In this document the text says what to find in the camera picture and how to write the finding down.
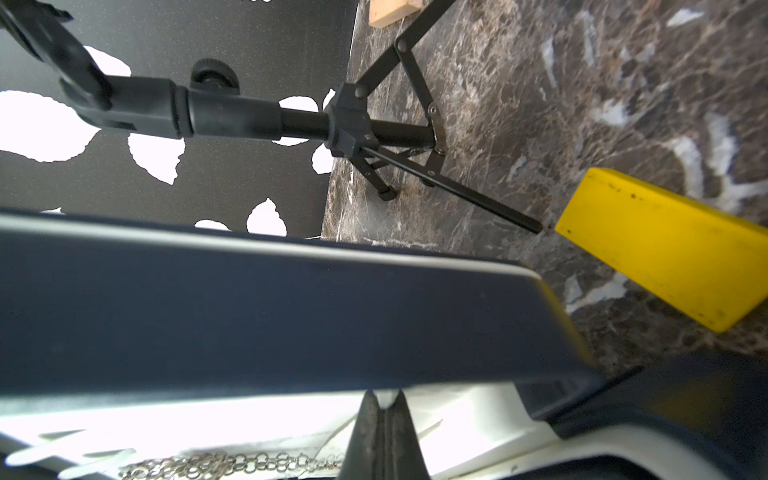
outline metal chain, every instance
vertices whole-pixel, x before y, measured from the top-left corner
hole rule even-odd
[[[224,452],[204,453],[190,457],[173,457],[145,460],[120,468],[123,480],[220,480],[234,472],[292,472],[294,477],[304,472],[331,470],[341,467],[343,458],[330,456],[325,459],[310,458],[299,454],[292,457],[279,453],[270,457],[257,455],[227,455]]]

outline gray edge trim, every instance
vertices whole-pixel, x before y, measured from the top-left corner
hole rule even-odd
[[[501,275],[528,276],[541,280],[541,276],[523,266],[496,263],[487,260],[468,260],[448,257],[402,255],[399,253],[345,250],[320,245],[264,242],[254,238],[220,237],[204,232],[187,233],[170,230],[152,230],[142,227],[85,223],[58,218],[29,218],[0,214],[0,231],[32,233],[40,235],[110,240],[126,243],[145,243],[164,247],[181,247],[220,252],[249,253],[256,255],[280,255],[305,257],[318,260],[342,260],[362,263],[381,263],[396,266],[422,266],[444,270],[464,270]]]

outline black tripod stand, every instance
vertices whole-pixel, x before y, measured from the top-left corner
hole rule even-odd
[[[392,47],[355,83],[343,83],[323,113],[281,108],[272,101],[240,96],[235,72],[223,62],[197,62],[189,88],[166,78],[104,75],[83,45],[60,22],[67,13],[36,0],[0,0],[0,28],[61,77],[68,104],[89,124],[139,134],[181,138],[197,135],[276,140],[281,137],[325,141],[335,157],[346,157],[374,186],[382,200],[397,191],[376,173],[394,165],[533,233],[541,224],[504,204],[441,174],[448,142],[438,105],[411,49],[455,0],[432,0]],[[402,63],[428,126],[371,120],[368,95]],[[395,153],[387,147],[405,147]],[[429,151],[425,165],[410,156]],[[375,158],[372,163],[367,159]]]

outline yellow wooden block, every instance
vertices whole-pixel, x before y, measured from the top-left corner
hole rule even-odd
[[[768,229],[591,168],[556,230],[715,332],[768,296]]]
[[[384,28],[418,12],[422,4],[423,0],[371,0],[368,24],[374,28]]]

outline marble surface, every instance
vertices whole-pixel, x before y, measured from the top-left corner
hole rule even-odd
[[[350,79],[412,20],[375,30],[367,18],[361,0]],[[323,237],[519,260],[551,285],[609,374],[702,346],[768,356],[765,304],[717,335],[554,231],[589,167],[768,226],[766,33],[759,0],[458,0],[414,48],[446,120],[443,173],[545,231],[392,167],[379,172],[400,197],[383,203],[337,161]],[[401,68],[370,112],[423,122]]]

